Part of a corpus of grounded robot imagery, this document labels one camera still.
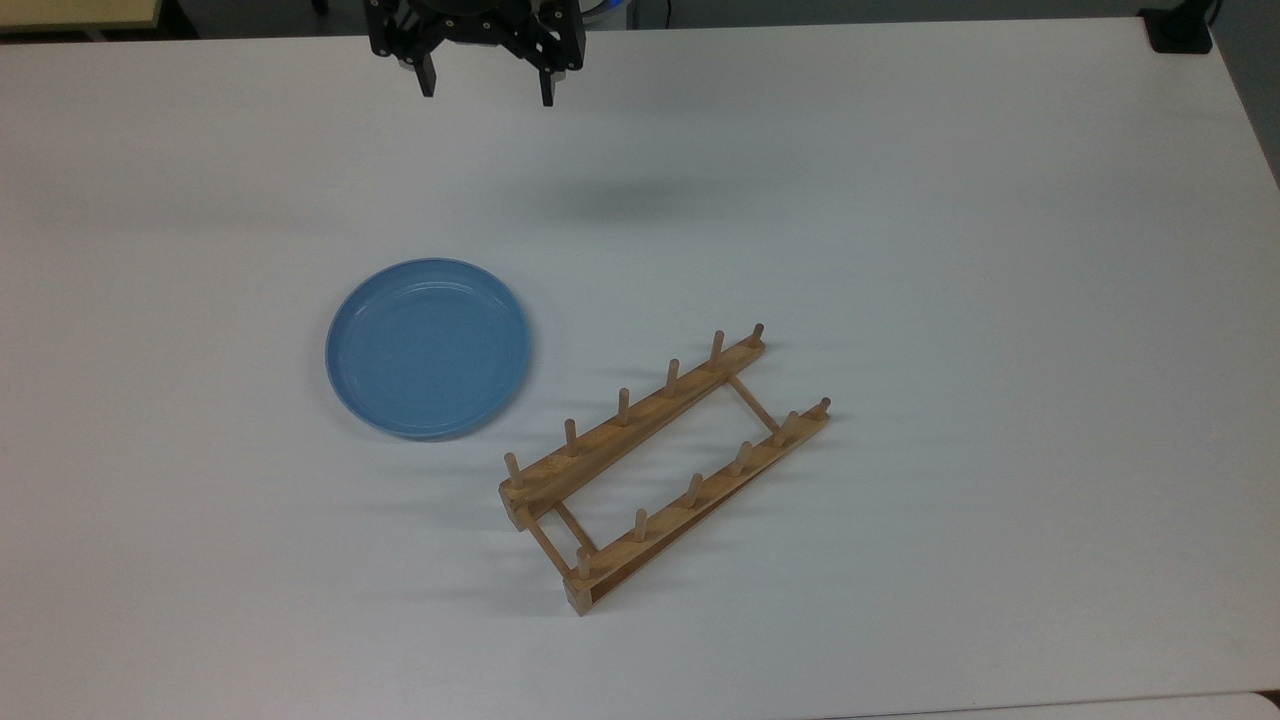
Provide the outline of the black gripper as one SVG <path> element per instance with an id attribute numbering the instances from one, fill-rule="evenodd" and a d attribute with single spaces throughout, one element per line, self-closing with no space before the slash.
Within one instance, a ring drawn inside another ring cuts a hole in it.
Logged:
<path id="1" fill-rule="evenodd" d="M 558 72 L 580 70 L 585 28 L 576 1 L 366 1 L 372 53 L 413 67 L 424 97 L 436 92 L 431 54 L 445 42 L 503 47 L 539 70 L 541 105 L 556 105 Z"/>

